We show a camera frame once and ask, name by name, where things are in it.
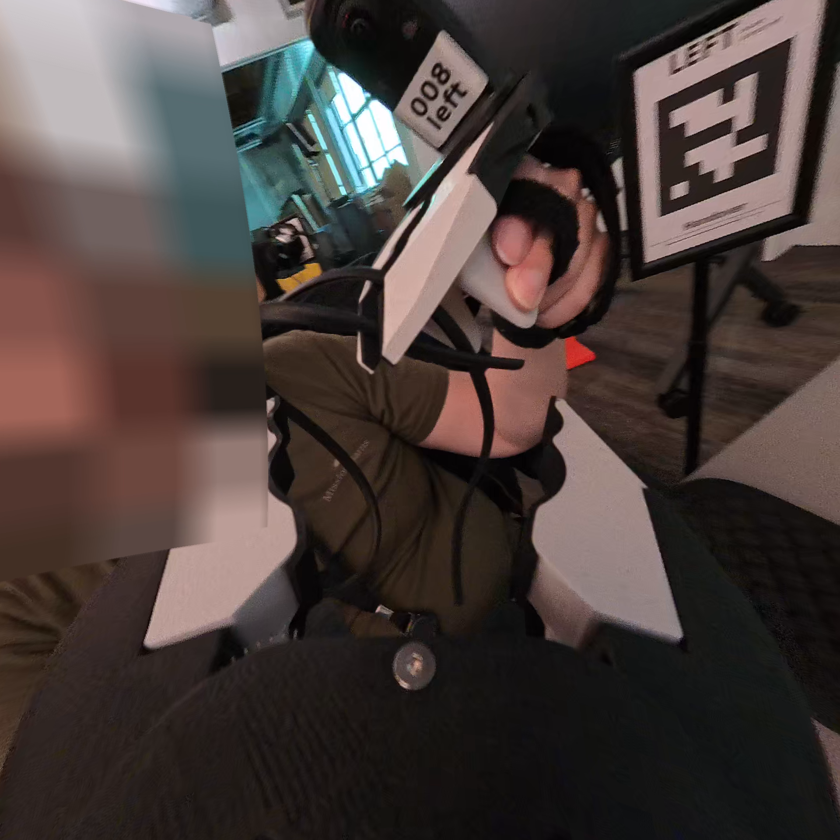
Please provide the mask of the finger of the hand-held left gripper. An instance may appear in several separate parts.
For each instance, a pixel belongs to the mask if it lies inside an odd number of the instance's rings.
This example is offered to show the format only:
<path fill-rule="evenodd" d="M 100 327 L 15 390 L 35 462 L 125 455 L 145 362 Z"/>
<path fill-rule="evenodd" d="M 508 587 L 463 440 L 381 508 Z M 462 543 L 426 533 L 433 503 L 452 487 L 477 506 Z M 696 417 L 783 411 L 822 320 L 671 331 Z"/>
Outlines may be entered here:
<path fill-rule="evenodd" d="M 373 373 L 383 358 L 397 363 L 427 326 L 497 215 L 497 201 L 469 172 L 490 127 L 446 174 L 425 213 L 400 224 L 374 262 L 385 272 L 381 348 L 367 350 L 358 337 L 356 358 Z"/>

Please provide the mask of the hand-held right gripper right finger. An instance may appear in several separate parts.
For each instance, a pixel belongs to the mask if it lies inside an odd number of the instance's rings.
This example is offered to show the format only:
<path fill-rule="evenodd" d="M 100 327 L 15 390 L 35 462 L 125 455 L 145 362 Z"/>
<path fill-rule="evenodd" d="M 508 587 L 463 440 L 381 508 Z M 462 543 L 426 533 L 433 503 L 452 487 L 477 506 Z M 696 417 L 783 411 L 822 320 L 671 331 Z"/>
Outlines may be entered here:
<path fill-rule="evenodd" d="M 549 454 L 563 458 L 565 477 L 535 511 L 537 563 L 528 591 L 547 638 L 582 648 L 606 624 L 680 643 L 647 486 L 565 400 L 553 407 L 562 425 Z"/>

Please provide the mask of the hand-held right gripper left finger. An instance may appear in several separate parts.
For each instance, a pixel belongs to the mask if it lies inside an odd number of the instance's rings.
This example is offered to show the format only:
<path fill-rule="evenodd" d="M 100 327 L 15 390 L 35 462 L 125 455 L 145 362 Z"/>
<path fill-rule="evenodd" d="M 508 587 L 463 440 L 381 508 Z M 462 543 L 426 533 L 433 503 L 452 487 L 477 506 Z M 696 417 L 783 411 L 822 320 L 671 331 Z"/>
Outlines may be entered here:
<path fill-rule="evenodd" d="M 305 558 L 301 511 L 270 473 L 283 442 L 275 421 L 249 414 L 213 423 L 191 451 L 183 522 L 164 562 L 143 638 L 168 648 L 215 631 L 229 631 L 242 648 L 284 641 L 305 602 L 296 580 Z"/>

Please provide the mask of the person's left forearm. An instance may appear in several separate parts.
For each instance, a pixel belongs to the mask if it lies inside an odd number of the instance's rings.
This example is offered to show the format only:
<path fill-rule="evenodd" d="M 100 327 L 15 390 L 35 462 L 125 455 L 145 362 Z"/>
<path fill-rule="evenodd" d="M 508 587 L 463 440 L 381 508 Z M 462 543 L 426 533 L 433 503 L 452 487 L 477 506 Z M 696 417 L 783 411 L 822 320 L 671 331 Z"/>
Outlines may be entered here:
<path fill-rule="evenodd" d="M 565 342 L 558 339 L 541 349 L 523 349 L 494 330 L 491 350 L 523 361 L 518 371 L 486 373 L 494 415 L 490 457 L 507 458 L 530 450 L 541 440 L 550 404 L 565 397 Z M 480 401 L 469 375 L 450 372 L 442 411 L 421 446 L 477 457 L 483 428 Z"/>

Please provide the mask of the person's left hand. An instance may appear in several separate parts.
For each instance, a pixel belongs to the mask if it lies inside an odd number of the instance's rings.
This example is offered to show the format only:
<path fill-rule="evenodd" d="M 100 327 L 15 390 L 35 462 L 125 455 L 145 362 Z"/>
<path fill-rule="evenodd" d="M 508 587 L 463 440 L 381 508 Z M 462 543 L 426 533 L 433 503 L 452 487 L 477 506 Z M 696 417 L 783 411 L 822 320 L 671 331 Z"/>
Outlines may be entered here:
<path fill-rule="evenodd" d="M 554 329 L 580 315 L 598 291 L 611 254 L 600 207 L 583 188 L 575 169 L 559 169 L 529 154 L 520 163 L 516 178 L 536 182 L 564 196 L 577 214 L 579 245 L 567 271 L 550 284 L 553 241 L 536 233 L 525 219 L 499 217 L 491 230 L 491 243 L 506 267 L 507 294 L 517 310 L 536 311 L 536 325 Z"/>

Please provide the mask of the black mesh cushion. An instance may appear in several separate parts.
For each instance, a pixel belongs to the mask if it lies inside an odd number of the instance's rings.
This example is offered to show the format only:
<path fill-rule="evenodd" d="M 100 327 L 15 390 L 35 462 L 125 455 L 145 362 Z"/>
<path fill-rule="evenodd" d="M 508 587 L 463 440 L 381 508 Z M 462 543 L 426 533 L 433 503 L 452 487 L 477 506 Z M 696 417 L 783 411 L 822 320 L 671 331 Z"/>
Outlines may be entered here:
<path fill-rule="evenodd" d="M 760 615 L 814 719 L 838 732 L 838 525 L 727 479 L 661 491 Z"/>

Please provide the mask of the person's khaki pants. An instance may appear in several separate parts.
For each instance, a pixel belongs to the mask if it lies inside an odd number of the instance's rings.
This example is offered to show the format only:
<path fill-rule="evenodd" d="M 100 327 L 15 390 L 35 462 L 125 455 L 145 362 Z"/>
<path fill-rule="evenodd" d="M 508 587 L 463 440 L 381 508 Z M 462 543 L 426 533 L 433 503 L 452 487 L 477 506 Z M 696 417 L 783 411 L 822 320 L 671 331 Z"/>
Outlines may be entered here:
<path fill-rule="evenodd" d="M 47 664 L 116 560 L 1 583 L 1 762 Z"/>

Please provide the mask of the printed marker sign on stand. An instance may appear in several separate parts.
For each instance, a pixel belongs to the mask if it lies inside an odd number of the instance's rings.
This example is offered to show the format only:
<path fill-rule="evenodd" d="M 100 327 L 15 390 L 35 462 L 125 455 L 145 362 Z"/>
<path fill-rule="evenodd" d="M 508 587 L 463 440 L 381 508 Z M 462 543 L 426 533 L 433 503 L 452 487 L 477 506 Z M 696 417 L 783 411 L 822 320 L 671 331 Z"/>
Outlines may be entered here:
<path fill-rule="evenodd" d="M 634 280 L 693 267 L 686 351 L 659 397 L 699 465 L 711 266 L 734 276 L 808 223 L 833 92 L 838 2 L 723 2 L 616 60 Z"/>

